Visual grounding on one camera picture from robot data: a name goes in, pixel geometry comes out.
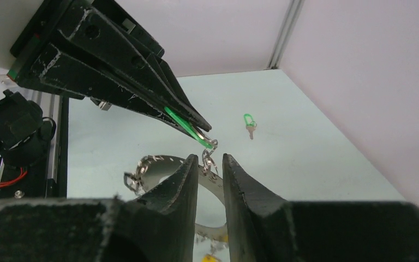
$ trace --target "metal ring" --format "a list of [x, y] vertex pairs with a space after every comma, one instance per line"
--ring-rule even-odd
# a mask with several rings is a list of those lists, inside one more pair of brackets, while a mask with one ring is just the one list
[[[148, 192], [160, 184], [160, 179], [173, 174], [184, 160], [185, 159], [180, 157], [166, 155], [143, 157], [139, 162], [137, 169], [145, 171], [136, 173], [137, 175], [134, 175], [134, 177], [141, 182], [143, 190]], [[213, 193], [224, 205], [223, 179], [213, 172], [211, 172], [211, 175], [205, 175], [203, 170], [204, 167], [199, 165], [198, 184]], [[226, 224], [221, 227], [213, 228], [197, 223], [195, 223], [195, 233], [216, 241], [223, 241], [228, 234]]]

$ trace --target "green key ring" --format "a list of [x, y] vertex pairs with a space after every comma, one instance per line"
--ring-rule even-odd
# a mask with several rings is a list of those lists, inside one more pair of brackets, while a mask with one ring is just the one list
[[200, 144], [202, 144], [207, 149], [213, 149], [213, 145], [211, 145], [208, 141], [203, 139], [200, 135], [198, 135], [195, 131], [195, 129], [189, 124], [189, 122], [185, 121], [176, 113], [174, 113], [171, 109], [169, 109], [167, 106], [165, 106], [165, 111], [168, 113], [168, 115], [174, 119], [182, 128], [184, 128], [189, 135], [191, 135], [196, 141], [198, 141]]
[[256, 122], [253, 120], [253, 117], [250, 114], [244, 114], [243, 118], [245, 119], [245, 124], [250, 127], [256, 127]]

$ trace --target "key on table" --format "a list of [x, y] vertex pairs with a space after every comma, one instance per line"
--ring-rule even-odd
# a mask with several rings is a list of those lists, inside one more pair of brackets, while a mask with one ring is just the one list
[[253, 139], [253, 132], [254, 132], [255, 129], [256, 129], [256, 125], [254, 125], [254, 126], [247, 125], [247, 130], [248, 130], [248, 132], [250, 132], [251, 140]]

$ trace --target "bolt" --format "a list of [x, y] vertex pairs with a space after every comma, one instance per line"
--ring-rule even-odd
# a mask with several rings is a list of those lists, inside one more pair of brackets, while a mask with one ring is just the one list
[[21, 190], [15, 191], [15, 198], [22, 198], [25, 195], [25, 193]]

